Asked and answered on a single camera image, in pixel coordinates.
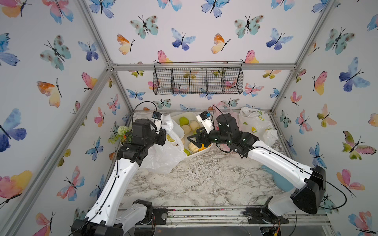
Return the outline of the clear white plastic bag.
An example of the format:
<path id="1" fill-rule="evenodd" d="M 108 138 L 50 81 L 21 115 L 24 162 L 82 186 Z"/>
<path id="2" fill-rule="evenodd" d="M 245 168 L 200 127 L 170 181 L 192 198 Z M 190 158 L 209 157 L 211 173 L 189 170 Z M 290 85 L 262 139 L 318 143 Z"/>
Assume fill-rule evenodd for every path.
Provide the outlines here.
<path id="1" fill-rule="evenodd" d="M 148 150 L 141 168 L 154 174 L 169 174 L 187 155 L 184 152 L 182 138 L 185 133 L 170 114 L 163 115 L 162 128 L 167 132 L 164 136 L 165 144 L 153 145 Z"/>

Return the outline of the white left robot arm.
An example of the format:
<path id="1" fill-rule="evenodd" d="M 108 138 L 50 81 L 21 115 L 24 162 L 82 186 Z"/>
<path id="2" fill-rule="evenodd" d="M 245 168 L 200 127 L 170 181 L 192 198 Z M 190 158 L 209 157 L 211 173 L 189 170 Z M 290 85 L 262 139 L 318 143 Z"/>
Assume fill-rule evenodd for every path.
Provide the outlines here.
<path id="1" fill-rule="evenodd" d="M 135 201 L 122 215 L 119 205 L 128 185 L 153 145 L 163 146 L 166 130 L 154 112 L 152 120 L 137 119 L 132 124 L 132 142 L 117 152 L 116 164 L 101 195 L 83 220 L 71 226 L 72 236 L 123 236 L 137 224 L 152 224 L 155 217 L 152 203 Z"/>

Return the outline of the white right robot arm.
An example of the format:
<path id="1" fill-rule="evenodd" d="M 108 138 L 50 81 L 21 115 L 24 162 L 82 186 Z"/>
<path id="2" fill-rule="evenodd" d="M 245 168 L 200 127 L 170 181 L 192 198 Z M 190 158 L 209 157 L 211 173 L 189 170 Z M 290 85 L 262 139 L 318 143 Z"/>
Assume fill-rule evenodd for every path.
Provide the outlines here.
<path id="1" fill-rule="evenodd" d="M 270 197 L 265 202 L 260 210 L 265 221 L 274 221 L 297 210 L 317 214 L 326 190 L 325 170 L 322 167 L 311 168 L 296 162 L 269 147 L 254 134 L 240 131 L 231 114 L 222 114 L 215 122 L 207 111 L 196 118 L 202 125 L 188 140 L 198 148 L 225 144 L 230 151 L 267 166 L 293 185 L 289 192 Z"/>

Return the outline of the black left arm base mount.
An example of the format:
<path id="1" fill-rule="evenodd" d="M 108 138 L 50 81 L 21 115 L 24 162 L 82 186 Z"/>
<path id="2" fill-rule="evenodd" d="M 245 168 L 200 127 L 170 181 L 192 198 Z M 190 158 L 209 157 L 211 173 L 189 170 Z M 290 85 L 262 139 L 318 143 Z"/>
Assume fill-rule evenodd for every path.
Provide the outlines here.
<path id="1" fill-rule="evenodd" d="M 152 202 L 145 200 L 136 200 L 133 204 L 144 205 L 146 209 L 145 218 L 138 222 L 137 225 L 165 225 L 168 218 L 168 209 L 153 207 Z"/>

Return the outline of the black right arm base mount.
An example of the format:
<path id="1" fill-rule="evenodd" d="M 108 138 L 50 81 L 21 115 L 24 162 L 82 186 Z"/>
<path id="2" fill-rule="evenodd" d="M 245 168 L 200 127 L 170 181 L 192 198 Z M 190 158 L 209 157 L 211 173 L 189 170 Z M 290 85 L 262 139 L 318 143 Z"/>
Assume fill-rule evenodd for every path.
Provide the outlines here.
<path id="1" fill-rule="evenodd" d="M 249 224 L 288 224 L 289 220 L 282 217 L 274 215 L 269 209 L 268 204 L 273 197 L 267 199 L 262 206 L 247 207 L 245 211 L 242 212 L 244 216 L 247 217 Z"/>

